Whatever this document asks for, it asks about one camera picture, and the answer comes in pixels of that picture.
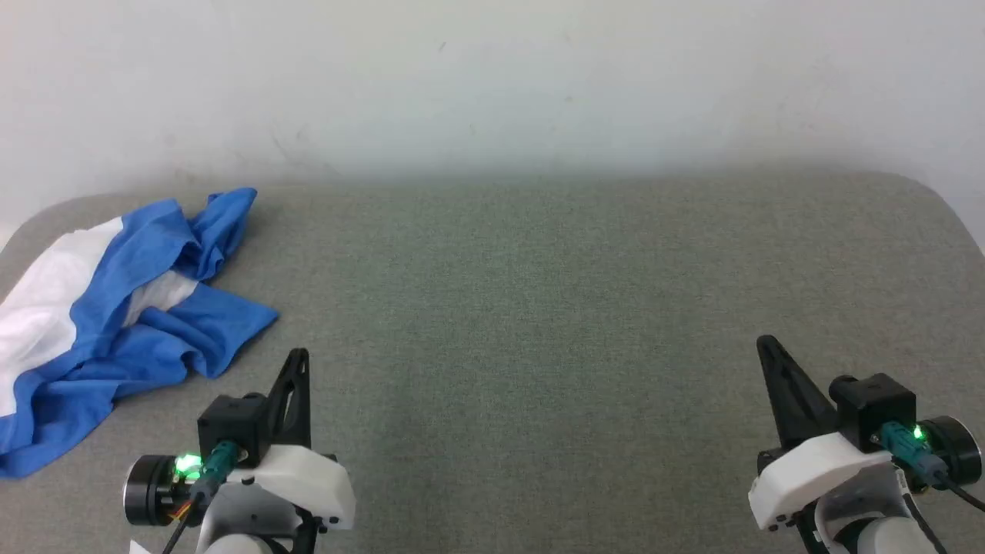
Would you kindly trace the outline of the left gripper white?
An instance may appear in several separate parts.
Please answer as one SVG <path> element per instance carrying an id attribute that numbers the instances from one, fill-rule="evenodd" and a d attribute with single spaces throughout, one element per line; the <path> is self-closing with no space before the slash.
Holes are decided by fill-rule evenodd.
<path id="1" fill-rule="evenodd" d="M 349 474 L 311 448 L 310 358 L 295 348 L 266 399 L 268 449 L 255 469 L 233 469 L 208 500 L 193 488 L 206 476 L 198 455 L 147 455 L 125 482 L 125 518 L 134 526 L 196 529 L 199 543 L 314 543 L 354 526 Z"/>

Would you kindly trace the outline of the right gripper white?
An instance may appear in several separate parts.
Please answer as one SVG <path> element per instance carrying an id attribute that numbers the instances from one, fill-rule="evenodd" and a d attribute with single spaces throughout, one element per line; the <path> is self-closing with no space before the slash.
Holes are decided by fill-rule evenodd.
<path id="1" fill-rule="evenodd" d="M 964 490 L 983 477 L 983 452 L 961 421 L 940 416 L 884 423 L 862 452 L 836 431 L 830 400 L 777 337 L 756 340 L 785 450 L 750 485 L 750 511 L 764 532 L 929 532 L 921 490 Z"/>

